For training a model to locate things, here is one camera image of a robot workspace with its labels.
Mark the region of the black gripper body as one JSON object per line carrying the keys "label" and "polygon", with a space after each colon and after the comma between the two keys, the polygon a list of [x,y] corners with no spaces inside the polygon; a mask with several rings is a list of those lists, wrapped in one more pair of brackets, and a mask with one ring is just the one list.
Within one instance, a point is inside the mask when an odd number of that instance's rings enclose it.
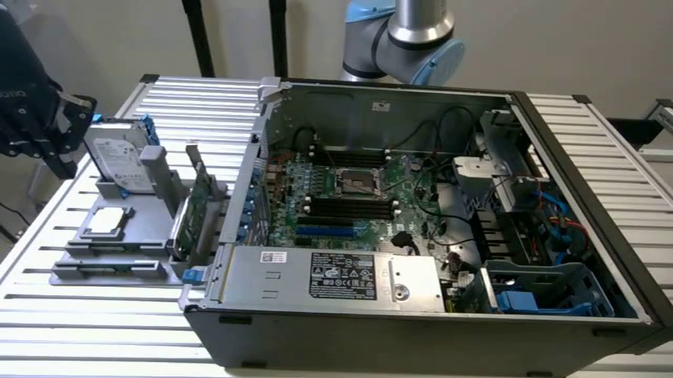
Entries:
{"label": "black gripper body", "polygon": [[10,11],[2,9],[2,133],[39,132],[38,138],[59,139],[62,90],[44,69]]}

